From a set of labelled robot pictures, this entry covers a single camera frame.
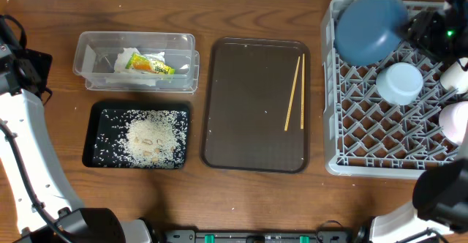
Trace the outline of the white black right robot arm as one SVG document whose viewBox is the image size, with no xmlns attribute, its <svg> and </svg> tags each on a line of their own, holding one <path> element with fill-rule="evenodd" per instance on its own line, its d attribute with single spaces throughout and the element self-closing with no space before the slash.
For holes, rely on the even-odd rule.
<svg viewBox="0 0 468 243">
<path fill-rule="evenodd" d="M 399 32 L 428 57 L 450 64 L 440 78 L 444 88 L 467 87 L 467 0 L 445 0 L 442 15 L 420 12 Z M 449 233 L 467 232 L 467 103 L 446 106 L 439 124 L 445 136 L 461 139 L 454 161 L 422 173 L 411 202 L 361 227 L 356 242 L 444 242 Z"/>
</svg>

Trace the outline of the dark blue plate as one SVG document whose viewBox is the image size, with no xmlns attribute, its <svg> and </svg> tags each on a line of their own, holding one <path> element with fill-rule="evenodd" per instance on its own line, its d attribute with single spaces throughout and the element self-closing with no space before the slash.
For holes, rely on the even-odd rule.
<svg viewBox="0 0 468 243">
<path fill-rule="evenodd" d="M 398 28 L 407 19 L 402 0 L 354 0 L 337 22 L 335 48 L 343 61 L 354 66 L 378 62 L 397 49 Z"/>
</svg>

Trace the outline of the wooden chopstick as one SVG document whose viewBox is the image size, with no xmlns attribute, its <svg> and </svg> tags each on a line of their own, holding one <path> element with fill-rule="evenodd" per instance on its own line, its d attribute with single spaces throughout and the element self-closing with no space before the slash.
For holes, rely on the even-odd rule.
<svg viewBox="0 0 468 243">
<path fill-rule="evenodd" d="M 305 105 L 305 53 L 301 57 L 301 130 L 304 129 L 304 105 Z"/>
<path fill-rule="evenodd" d="M 295 72 L 294 72 L 294 76 L 293 76 L 293 80 L 292 80 L 292 87 L 291 87 L 290 99 L 289 99 L 289 103 L 288 103 L 287 116 L 286 116 L 285 123 L 284 123 L 284 131 L 285 132 L 288 131 L 289 124 L 290 124 L 290 114 L 291 114 L 291 110 L 292 110 L 292 106 L 293 106 L 293 100 L 294 100 L 294 95 L 295 95 L 295 87 L 296 87 L 296 83 L 297 83 L 297 77 L 298 77 L 300 62 L 301 62 L 301 56 L 298 56 L 297 62 L 296 62 L 296 67 L 295 67 Z"/>
</svg>

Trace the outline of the pink bowl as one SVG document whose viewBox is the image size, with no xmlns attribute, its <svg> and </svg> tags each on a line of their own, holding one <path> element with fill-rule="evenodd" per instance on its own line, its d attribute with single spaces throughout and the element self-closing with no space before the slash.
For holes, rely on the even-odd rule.
<svg viewBox="0 0 468 243">
<path fill-rule="evenodd" d="M 442 134 L 456 145 L 461 145 L 467 131 L 467 101 L 450 104 L 439 114 Z"/>
</svg>

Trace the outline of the yellow green snack wrapper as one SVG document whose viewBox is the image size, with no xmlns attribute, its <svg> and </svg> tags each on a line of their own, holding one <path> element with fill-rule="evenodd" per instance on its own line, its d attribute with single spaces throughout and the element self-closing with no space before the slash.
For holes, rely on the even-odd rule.
<svg viewBox="0 0 468 243">
<path fill-rule="evenodd" d="M 175 70 L 163 61 L 133 53 L 125 66 L 126 70 L 137 70 L 153 74 L 173 75 Z"/>
</svg>

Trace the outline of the white plastic cup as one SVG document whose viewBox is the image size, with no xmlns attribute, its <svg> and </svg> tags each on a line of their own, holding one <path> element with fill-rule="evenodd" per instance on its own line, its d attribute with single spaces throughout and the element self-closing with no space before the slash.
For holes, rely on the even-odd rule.
<svg viewBox="0 0 468 243">
<path fill-rule="evenodd" d="M 439 82 L 448 91 L 456 90 L 457 94 L 467 93 L 467 57 L 454 62 L 442 74 Z"/>
</svg>

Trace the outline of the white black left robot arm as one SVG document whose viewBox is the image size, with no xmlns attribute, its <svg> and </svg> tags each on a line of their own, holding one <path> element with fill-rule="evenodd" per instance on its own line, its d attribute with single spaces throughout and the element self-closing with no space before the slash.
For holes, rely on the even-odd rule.
<svg viewBox="0 0 468 243">
<path fill-rule="evenodd" d="M 52 56 L 29 50 L 11 15 L 1 16 L 1 164 L 21 242 L 158 242 L 144 219 L 122 223 L 107 208 L 87 208 L 67 180 L 45 123 L 43 93 Z"/>
</svg>

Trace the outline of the light blue small bowl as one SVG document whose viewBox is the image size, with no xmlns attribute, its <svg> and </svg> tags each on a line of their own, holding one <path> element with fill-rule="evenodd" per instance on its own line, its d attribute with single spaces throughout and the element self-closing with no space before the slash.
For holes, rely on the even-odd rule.
<svg viewBox="0 0 468 243">
<path fill-rule="evenodd" d="M 376 79 L 377 92 L 391 105 L 409 105 L 423 88 L 423 76 L 417 67 L 399 62 L 385 68 Z"/>
</svg>

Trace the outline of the white rice pile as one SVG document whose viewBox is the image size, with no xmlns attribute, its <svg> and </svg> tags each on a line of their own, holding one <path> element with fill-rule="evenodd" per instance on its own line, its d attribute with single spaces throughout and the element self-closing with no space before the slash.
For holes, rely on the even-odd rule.
<svg viewBox="0 0 468 243">
<path fill-rule="evenodd" d="M 176 169 L 186 158 L 187 111 L 104 109 L 88 158 L 96 168 Z"/>
</svg>

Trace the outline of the white paper napkin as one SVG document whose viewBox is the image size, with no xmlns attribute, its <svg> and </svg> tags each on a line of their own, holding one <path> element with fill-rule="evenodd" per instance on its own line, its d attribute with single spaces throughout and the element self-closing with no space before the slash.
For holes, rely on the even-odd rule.
<svg viewBox="0 0 468 243">
<path fill-rule="evenodd" d="M 116 62 L 113 66 L 114 73 L 125 73 L 125 74 L 137 74 L 137 75 L 151 75 L 153 73 L 138 72 L 137 70 L 126 70 L 125 66 L 129 61 L 133 53 L 139 53 L 150 58 L 158 59 L 165 63 L 165 53 L 148 53 L 142 54 L 137 48 L 125 48 L 123 53 L 117 55 Z M 137 85 L 146 85 L 146 86 L 155 86 L 156 81 L 153 81 L 148 78 L 133 78 L 125 76 L 124 78 L 106 78 L 107 83 L 131 83 Z"/>
</svg>

